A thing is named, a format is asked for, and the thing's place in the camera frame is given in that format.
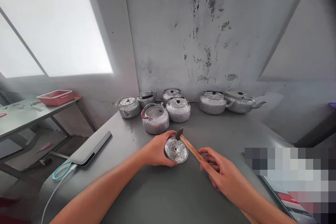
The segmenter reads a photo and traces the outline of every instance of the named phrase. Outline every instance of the person's left hand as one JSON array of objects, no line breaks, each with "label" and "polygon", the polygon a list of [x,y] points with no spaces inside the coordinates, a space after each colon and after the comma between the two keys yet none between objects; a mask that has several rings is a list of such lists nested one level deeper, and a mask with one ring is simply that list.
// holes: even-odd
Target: person's left hand
[{"label": "person's left hand", "polygon": [[143,155],[146,165],[165,165],[173,167],[177,165],[175,160],[170,160],[166,157],[164,149],[168,138],[175,137],[176,131],[167,131],[161,135],[155,136],[148,144],[141,148],[140,152]]}]

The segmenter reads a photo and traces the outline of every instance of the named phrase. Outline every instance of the window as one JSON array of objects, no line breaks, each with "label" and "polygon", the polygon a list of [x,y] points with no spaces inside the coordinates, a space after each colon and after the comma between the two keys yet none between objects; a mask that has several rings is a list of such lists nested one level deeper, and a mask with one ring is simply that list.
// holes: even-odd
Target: window
[{"label": "window", "polygon": [[1,14],[0,60],[5,78],[44,74]]},{"label": "window", "polygon": [[112,73],[89,0],[0,0],[0,6],[50,77]]}]

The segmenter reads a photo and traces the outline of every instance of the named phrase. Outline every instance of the wooden hammer handle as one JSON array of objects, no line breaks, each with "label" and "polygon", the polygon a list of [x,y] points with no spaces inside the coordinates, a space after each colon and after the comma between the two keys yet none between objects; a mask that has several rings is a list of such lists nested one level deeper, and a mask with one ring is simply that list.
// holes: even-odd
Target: wooden hammer handle
[{"label": "wooden hammer handle", "polygon": [[181,141],[187,146],[187,148],[195,155],[195,157],[198,159],[198,161],[201,161],[204,158],[201,156],[201,154],[198,153],[198,151],[189,143],[189,141],[184,137],[180,136]]},{"label": "wooden hammer handle", "polygon": [[[195,155],[195,157],[200,162],[202,159],[204,159],[201,154],[198,153],[198,151],[189,143],[189,141],[183,136],[180,136],[180,140],[187,146],[187,148]],[[245,213],[243,210],[241,212],[245,215],[245,217],[252,223],[252,224],[259,224],[255,219],[253,219],[250,215]]]}]

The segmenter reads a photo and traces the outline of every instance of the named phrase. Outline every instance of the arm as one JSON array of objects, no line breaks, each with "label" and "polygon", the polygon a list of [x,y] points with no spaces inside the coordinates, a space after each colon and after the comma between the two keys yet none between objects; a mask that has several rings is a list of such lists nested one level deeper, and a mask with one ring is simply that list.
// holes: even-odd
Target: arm
[{"label": "arm", "polygon": [[261,224],[296,224],[296,221],[266,200],[230,160],[210,147],[201,148],[198,152],[208,153],[205,161],[201,161],[201,171],[205,170],[212,185],[241,210]]},{"label": "arm", "polygon": [[166,140],[176,131],[154,137],[146,146],[107,172],[70,201],[52,224],[100,223],[125,185],[144,165],[177,165],[164,154]]}]

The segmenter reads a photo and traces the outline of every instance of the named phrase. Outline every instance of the pixelated area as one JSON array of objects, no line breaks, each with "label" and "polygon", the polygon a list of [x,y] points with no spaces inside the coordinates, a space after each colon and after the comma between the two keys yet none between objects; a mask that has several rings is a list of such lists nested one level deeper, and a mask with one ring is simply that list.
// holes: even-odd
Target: pixelated area
[{"label": "pixelated area", "polygon": [[318,223],[335,223],[336,148],[245,148],[244,155],[286,207],[300,212],[300,204],[302,216],[308,212]]}]

